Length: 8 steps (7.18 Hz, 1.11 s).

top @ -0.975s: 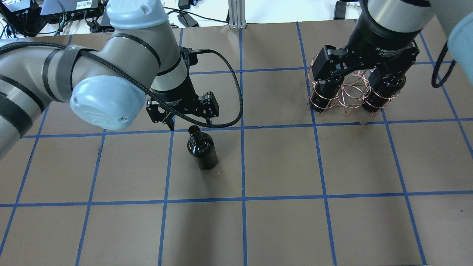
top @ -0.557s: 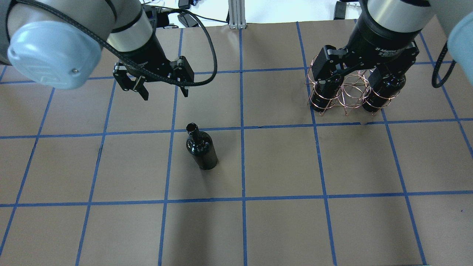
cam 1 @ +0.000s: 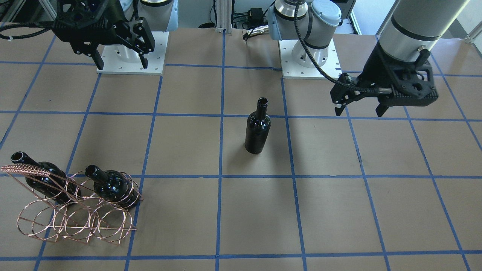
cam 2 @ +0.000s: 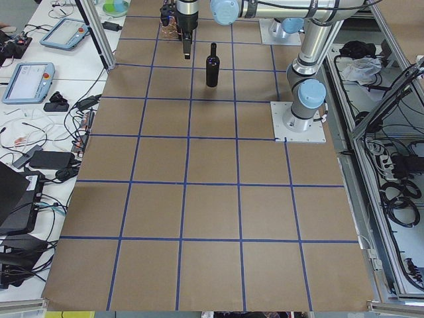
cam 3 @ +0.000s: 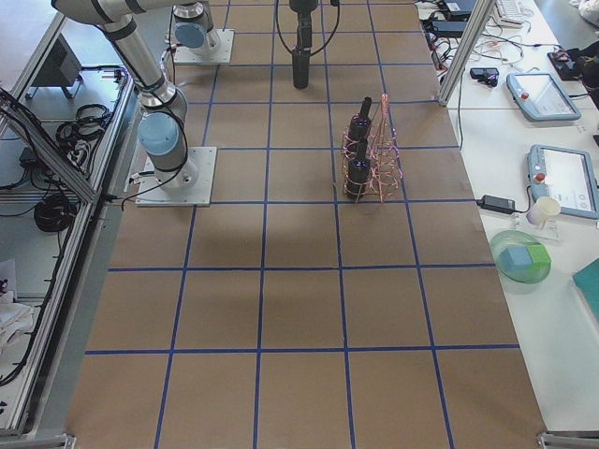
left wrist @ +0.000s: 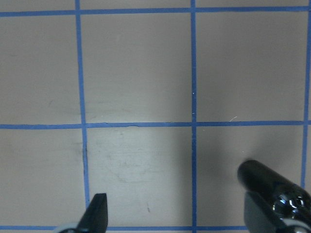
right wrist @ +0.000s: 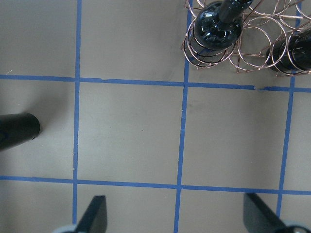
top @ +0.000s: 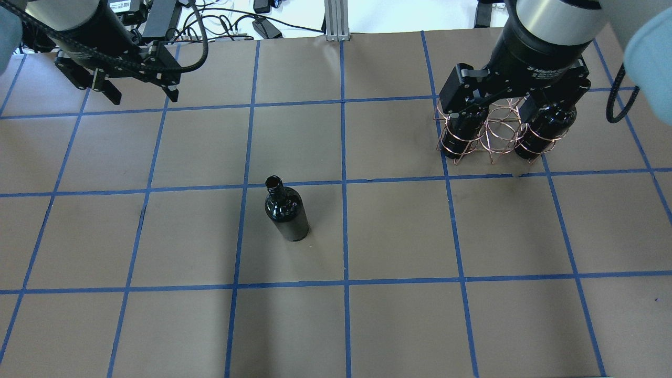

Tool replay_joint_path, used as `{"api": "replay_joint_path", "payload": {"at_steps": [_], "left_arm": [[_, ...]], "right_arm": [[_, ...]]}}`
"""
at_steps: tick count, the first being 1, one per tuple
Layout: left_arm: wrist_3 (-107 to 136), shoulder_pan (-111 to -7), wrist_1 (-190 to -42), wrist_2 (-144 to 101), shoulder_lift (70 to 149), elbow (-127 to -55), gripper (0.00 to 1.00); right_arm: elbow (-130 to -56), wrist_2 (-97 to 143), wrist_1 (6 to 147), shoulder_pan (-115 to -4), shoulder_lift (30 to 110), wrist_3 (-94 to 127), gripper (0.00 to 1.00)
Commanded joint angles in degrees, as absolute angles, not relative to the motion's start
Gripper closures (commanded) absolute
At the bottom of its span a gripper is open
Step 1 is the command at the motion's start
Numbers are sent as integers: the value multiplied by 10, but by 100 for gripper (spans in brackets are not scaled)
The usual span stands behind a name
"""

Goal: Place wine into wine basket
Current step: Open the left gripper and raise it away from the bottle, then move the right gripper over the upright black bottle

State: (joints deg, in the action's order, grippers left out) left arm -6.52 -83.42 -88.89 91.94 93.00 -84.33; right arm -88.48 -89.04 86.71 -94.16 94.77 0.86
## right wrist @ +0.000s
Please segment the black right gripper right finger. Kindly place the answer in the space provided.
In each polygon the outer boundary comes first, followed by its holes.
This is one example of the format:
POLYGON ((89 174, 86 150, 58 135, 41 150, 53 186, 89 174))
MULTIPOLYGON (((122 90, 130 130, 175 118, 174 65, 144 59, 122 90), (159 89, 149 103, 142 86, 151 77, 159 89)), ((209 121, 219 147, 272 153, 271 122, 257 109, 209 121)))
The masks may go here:
POLYGON ((256 193, 243 196, 243 223, 248 233, 280 233, 287 228, 256 193))

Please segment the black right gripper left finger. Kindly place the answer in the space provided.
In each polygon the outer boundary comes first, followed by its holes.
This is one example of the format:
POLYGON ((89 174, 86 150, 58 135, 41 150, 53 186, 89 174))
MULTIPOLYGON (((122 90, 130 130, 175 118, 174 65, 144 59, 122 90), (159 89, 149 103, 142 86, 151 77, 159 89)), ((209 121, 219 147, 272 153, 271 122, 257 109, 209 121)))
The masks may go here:
POLYGON ((107 208, 105 196, 94 196, 82 218, 74 229, 75 233, 105 233, 107 230, 107 208))

